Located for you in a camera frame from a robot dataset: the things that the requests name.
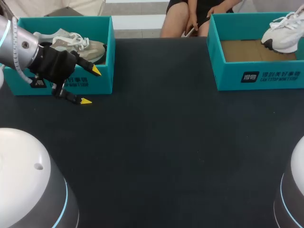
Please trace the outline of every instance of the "black shorts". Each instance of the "black shorts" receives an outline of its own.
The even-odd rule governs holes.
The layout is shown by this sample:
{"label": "black shorts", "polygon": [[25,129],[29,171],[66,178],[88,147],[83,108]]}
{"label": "black shorts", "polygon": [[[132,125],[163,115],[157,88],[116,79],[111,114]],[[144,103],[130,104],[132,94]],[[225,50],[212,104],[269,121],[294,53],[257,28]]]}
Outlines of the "black shorts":
{"label": "black shorts", "polygon": [[[188,3],[188,0],[170,0],[167,8],[167,13],[171,6],[180,2]],[[207,14],[209,10],[212,7],[219,5],[221,2],[222,0],[198,0],[196,7],[196,15],[198,17],[198,27],[200,27],[202,24],[204,24],[206,21],[210,19],[210,17],[207,18]],[[233,10],[230,9],[227,11],[227,13],[233,13]]]}

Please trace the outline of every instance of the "black table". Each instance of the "black table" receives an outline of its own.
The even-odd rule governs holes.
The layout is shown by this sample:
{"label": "black table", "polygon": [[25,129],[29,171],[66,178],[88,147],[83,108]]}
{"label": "black table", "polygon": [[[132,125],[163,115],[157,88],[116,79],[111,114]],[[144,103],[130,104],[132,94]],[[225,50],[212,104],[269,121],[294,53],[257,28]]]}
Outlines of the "black table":
{"label": "black table", "polygon": [[304,135],[303,90],[218,92],[205,39],[124,39],[113,94],[88,98],[0,90],[0,127],[45,145],[80,228],[276,228],[276,189]]}

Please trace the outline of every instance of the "shoe box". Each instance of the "shoe box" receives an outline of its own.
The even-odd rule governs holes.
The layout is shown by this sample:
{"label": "shoe box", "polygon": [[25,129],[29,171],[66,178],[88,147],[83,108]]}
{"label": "shoe box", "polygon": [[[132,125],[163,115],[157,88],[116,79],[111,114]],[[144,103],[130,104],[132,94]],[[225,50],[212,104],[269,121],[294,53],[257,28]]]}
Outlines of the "shoe box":
{"label": "shoe box", "polygon": [[207,46],[219,91],[304,88],[304,40],[292,54],[261,44],[269,23],[287,13],[214,14]]}
{"label": "shoe box", "polygon": [[[111,17],[41,17],[20,18],[18,25],[34,33],[53,34],[60,28],[75,32],[89,40],[100,41],[107,45],[105,64],[96,65],[101,76],[94,76],[76,65],[74,73],[66,80],[65,89],[76,95],[111,94],[114,76],[115,38]],[[28,77],[34,77],[28,69],[24,70]],[[14,95],[51,95],[52,83],[47,80],[37,81],[32,88],[9,68],[4,69],[4,78]]]}

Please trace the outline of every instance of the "white sneaker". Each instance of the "white sneaker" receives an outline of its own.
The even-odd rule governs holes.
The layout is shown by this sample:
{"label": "white sneaker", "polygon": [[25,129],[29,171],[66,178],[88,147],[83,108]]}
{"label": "white sneaker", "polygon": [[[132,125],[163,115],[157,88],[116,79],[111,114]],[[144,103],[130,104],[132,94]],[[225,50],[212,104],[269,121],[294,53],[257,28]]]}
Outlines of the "white sneaker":
{"label": "white sneaker", "polygon": [[262,44],[280,53],[293,53],[298,49],[298,42],[304,35],[304,5],[296,12],[281,17],[270,23],[262,38]]}
{"label": "white sneaker", "polygon": [[59,29],[52,35],[34,33],[38,37],[39,43],[50,43],[51,47],[57,51],[76,51],[80,57],[92,63],[100,62],[105,55],[106,45],[102,42],[92,41],[89,38],[82,38],[74,32],[67,32]]}

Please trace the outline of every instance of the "robotic arm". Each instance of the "robotic arm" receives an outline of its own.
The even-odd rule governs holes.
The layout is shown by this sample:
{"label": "robotic arm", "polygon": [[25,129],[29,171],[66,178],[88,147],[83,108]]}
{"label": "robotic arm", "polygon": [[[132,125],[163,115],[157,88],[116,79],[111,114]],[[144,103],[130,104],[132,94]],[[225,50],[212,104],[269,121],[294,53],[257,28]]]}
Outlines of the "robotic arm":
{"label": "robotic arm", "polygon": [[[79,57],[77,52],[57,51],[51,47],[42,47],[38,39],[23,28],[17,26],[17,19],[12,22],[0,16],[0,63],[18,71],[29,84],[44,78],[53,83],[52,95],[65,98],[74,104],[81,104],[84,98],[63,89],[65,80],[74,72],[76,64],[95,76],[100,76],[96,66]],[[0,88],[3,84],[2,65],[0,70]],[[29,68],[35,79],[31,80],[23,74]]]}

